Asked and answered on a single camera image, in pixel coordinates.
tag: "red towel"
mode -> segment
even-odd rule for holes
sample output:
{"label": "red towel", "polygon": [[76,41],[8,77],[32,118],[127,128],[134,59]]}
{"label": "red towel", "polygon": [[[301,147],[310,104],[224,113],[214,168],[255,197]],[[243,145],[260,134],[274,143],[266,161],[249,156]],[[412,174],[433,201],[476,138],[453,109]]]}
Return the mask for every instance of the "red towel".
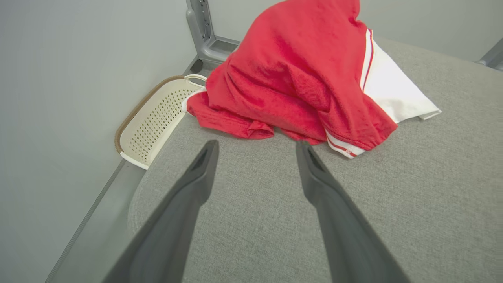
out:
{"label": "red towel", "polygon": [[213,71],[207,91],[188,99],[187,111],[202,127],[240,138],[272,137],[277,126],[311,144],[328,138],[350,158],[371,150],[399,121],[364,94],[375,42],[356,20],[359,10],[358,0],[270,7]]}

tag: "gray wall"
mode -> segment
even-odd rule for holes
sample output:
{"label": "gray wall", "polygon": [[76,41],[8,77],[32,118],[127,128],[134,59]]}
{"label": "gray wall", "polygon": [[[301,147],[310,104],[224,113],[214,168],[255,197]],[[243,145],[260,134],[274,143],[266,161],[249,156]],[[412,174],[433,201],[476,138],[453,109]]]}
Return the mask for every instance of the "gray wall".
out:
{"label": "gray wall", "polygon": [[114,133],[196,55],[183,0],[0,1],[0,282],[41,282],[120,157]]}
{"label": "gray wall", "polygon": [[[279,0],[212,0],[215,35],[241,40]],[[359,19],[375,35],[461,59],[479,60],[503,37],[502,0],[361,0]]]}

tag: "white plastic basket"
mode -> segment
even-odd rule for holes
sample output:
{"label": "white plastic basket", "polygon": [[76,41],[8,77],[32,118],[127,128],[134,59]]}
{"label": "white plastic basket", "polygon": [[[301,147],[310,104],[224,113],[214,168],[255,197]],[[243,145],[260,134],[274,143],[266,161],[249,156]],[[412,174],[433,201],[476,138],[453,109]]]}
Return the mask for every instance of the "white plastic basket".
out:
{"label": "white plastic basket", "polygon": [[182,101],[191,93],[204,88],[190,79],[206,81],[206,77],[201,75],[165,79],[122,122],[115,134],[115,148],[125,160],[148,169],[184,116]]}

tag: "gray fabric surface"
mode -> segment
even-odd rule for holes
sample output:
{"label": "gray fabric surface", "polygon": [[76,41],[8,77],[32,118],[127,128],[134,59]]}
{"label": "gray fabric surface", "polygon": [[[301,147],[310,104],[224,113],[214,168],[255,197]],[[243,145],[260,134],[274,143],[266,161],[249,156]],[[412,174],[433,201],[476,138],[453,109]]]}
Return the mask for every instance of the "gray fabric surface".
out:
{"label": "gray fabric surface", "polygon": [[[443,113],[400,123],[387,141],[354,160],[326,144],[314,148],[412,282],[496,282],[503,75],[420,48],[378,43]],[[138,186],[131,229],[141,227],[209,139],[220,141],[220,159],[184,281],[330,282],[295,144],[280,132],[241,140],[186,116]]]}

